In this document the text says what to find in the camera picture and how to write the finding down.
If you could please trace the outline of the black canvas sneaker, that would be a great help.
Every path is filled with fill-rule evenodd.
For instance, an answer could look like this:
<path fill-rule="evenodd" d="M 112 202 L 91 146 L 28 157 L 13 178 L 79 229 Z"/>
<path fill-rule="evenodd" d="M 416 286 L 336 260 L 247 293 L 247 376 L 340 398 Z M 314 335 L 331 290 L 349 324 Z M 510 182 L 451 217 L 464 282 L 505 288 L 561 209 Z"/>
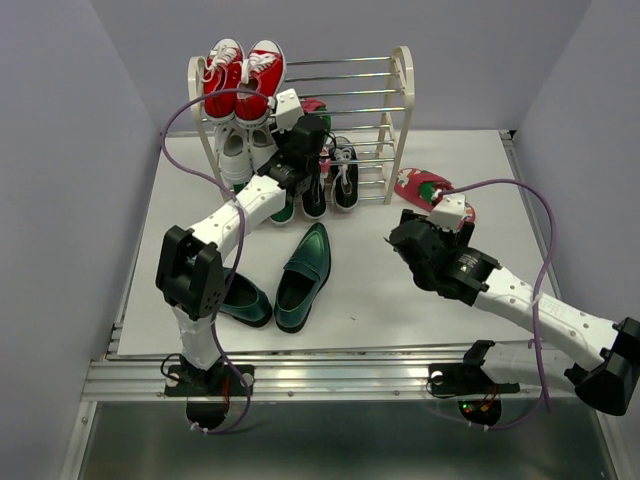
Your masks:
<path fill-rule="evenodd" d="M 343 212 L 353 210 L 359 199 L 357 154 L 351 142 L 339 136 L 331 151 L 332 201 Z"/>
<path fill-rule="evenodd" d="M 302 194 L 303 212 L 310 219 L 320 219 L 326 213 L 324 186 L 325 181 L 320 176 L 314 176 L 309 189 Z"/>

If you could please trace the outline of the pink patterned flip-flop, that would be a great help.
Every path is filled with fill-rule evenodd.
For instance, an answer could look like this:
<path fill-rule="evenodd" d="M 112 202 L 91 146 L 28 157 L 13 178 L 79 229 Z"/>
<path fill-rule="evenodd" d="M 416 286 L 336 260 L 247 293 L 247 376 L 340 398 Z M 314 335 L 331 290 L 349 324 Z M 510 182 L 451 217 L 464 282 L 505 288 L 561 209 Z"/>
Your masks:
<path fill-rule="evenodd" d="M 436 221 L 444 219 L 444 213 L 438 208 L 441 200 L 447 205 L 451 199 L 447 192 L 455 187 L 446 178 L 427 170 L 403 168 L 398 171 L 394 192 L 413 206 L 424 210 L 427 215 L 436 211 Z"/>
<path fill-rule="evenodd" d="M 326 112 L 327 107 L 326 104 L 315 98 L 305 98 L 302 100 L 302 108 L 306 114 L 317 113 L 317 112 Z M 324 177 L 327 177 L 330 170 L 330 136 L 331 133 L 331 118 L 327 115 L 321 115 L 320 118 L 326 123 L 326 134 L 325 134 L 325 146 L 321 150 L 319 165 L 320 165 L 320 174 Z"/>

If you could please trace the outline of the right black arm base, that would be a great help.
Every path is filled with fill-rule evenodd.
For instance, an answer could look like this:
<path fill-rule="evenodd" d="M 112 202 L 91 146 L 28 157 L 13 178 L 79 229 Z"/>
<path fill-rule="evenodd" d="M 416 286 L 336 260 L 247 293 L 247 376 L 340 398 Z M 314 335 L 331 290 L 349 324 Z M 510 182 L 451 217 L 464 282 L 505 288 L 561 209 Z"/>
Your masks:
<path fill-rule="evenodd" d="M 428 367 L 426 391 L 438 400 L 455 400 L 464 420 L 472 425 L 495 427 L 502 416 L 503 395 L 515 395 L 519 383 L 495 382 L 478 366 L 435 363 Z"/>

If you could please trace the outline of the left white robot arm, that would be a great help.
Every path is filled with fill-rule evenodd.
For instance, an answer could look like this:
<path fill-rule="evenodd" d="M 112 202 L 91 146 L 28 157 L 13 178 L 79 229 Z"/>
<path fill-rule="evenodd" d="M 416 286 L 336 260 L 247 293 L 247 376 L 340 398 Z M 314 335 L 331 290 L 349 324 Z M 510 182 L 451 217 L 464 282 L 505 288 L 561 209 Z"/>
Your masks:
<path fill-rule="evenodd" d="M 183 229 L 164 235 L 155 284 L 176 316 L 182 343 L 182 362 L 190 367 L 188 382 L 199 393 L 215 392 L 223 371 L 222 357 L 211 324 L 225 296 L 223 263 L 240 253 L 244 237 L 311 186 L 319 172 L 326 123 L 319 117 L 300 117 L 283 147 L 249 183 L 217 211 Z"/>

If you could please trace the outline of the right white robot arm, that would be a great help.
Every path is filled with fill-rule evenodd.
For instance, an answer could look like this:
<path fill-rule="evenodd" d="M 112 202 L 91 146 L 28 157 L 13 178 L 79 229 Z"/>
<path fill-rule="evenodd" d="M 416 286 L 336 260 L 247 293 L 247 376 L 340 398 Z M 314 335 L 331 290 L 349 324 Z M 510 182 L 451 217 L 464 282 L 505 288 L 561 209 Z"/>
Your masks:
<path fill-rule="evenodd" d="M 506 319 L 537 333 L 543 346 L 517 347 L 477 340 L 456 363 L 432 364 L 436 397 L 515 394 L 543 369 L 551 389 L 574 392 L 605 414 L 626 414 L 639 380 L 639 323 L 589 315 L 519 279 L 493 257 L 469 245 L 471 223 L 447 232 L 403 211 L 389 244 L 408 265 L 414 284 L 447 300 Z"/>

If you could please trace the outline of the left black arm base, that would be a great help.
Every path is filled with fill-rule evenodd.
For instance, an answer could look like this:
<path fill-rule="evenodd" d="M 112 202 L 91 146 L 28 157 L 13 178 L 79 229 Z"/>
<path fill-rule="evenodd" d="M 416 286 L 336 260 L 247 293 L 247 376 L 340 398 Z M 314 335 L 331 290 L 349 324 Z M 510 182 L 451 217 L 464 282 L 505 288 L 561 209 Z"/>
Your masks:
<path fill-rule="evenodd" d="M 218 360 L 201 371 L 180 354 L 170 354 L 160 364 L 164 395 L 184 399 L 190 429 L 204 435 L 222 435 L 236 429 L 246 418 L 253 396 L 255 367 L 229 366 Z"/>

